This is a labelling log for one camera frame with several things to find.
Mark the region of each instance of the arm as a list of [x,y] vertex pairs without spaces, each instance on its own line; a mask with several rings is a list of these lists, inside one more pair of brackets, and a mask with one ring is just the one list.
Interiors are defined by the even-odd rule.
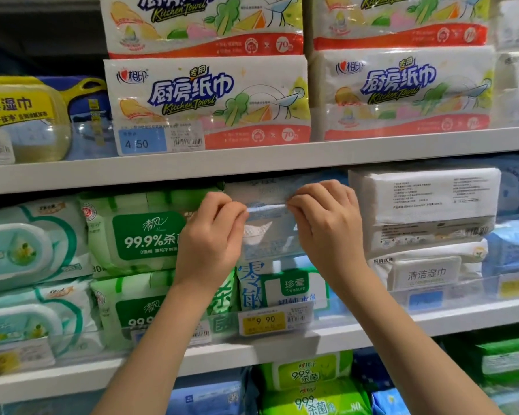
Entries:
[[92,415],[165,415],[187,346],[240,256],[245,205],[208,193],[180,235],[175,281]]
[[364,328],[412,415],[502,414],[367,266],[351,188],[335,180],[306,185],[288,206],[302,247]]

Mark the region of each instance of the shelf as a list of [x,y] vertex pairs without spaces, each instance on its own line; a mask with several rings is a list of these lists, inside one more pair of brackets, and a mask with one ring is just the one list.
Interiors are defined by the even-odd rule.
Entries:
[[0,13],[83,12],[99,9],[99,0],[0,0]]
[[[519,299],[413,317],[431,336],[519,322]],[[371,345],[358,325],[267,336],[241,344],[207,345],[187,350],[179,375],[305,359],[327,352]],[[83,363],[0,377],[0,404],[105,388],[123,359]]]
[[0,194],[519,150],[519,128],[0,166]]

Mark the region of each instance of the finger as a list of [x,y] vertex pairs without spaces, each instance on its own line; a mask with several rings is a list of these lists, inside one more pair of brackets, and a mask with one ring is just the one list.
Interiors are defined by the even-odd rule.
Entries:
[[219,233],[222,238],[227,239],[237,217],[245,211],[246,205],[241,202],[232,201],[223,205],[223,208],[221,208],[217,217],[215,217],[213,230]]
[[288,205],[288,210],[292,213],[294,219],[296,220],[300,244],[302,247],[304,247],[304,245],[307,247],[307,245],[311,243],[311,239],[313,237],[311,233],[311,225],[309,224],[308,219],[305,217],[305,214],[301,209],[293,205]]
[[333,180],[324,180],[319,182],[323,185],[325,189],[329,191],[329,194],[342,206],[348,207],[350,206],[350,199],[346,194],[345,185],[341,184],[336,179]]
[[358,196],[356,195],[356,191],[354,191],[349,186],[346,186],[346,185],[343,185],[343,186],[344,186],[344,190],[346,191],[346,196],[350,200],[350,203],[352,204],[352,206],[356,207],[356,208],[359,208],[360,204],[359,204],[359,201],[358,201]]
[[323,208],[332,211],[338,207],[338,202],[322,184],[304,185],[296,191],[295,195],[308,194],[314,198]]
[[228,235],[227,244],[228,248],[235,252],[235,255],[240,256],[242,248],[242,238],[244,237],[244,224],[250,216],[248,211],[241,213],[232,225],[231,232]]
[[223,192],[208,192],[193,215],[193,222],[212,224],[219,209],[231,202],[229,195]]
[[309,225],[313,226],[318,224],[326,213],[326,209],[321,206],[313,197],[310,195],[294,195],[287,202],[287,206],[293,206],[302,210],[307,218]]

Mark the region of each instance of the hand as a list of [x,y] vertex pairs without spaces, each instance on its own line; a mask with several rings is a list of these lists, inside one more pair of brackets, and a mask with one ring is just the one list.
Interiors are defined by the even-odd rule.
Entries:
[[302,248],[333,290],[349,285],[350,277],[370,273],[352,188],[337,180],[305,185],[287,205],[296,218]]
[[181,231],[175,284],[211,300],[234,269],[242,246],[246,205],[209,192]]

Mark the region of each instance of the forearm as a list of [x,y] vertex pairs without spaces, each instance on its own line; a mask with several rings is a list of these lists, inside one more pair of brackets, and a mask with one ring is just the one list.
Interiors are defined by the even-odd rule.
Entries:
[[412,415],[494,415],[496,405],[409,317],[368,268],[341,299],[377,349]]
[[154,322],[113,377],[92,415],[165,415],[187,346],[208,298],[174,285]]

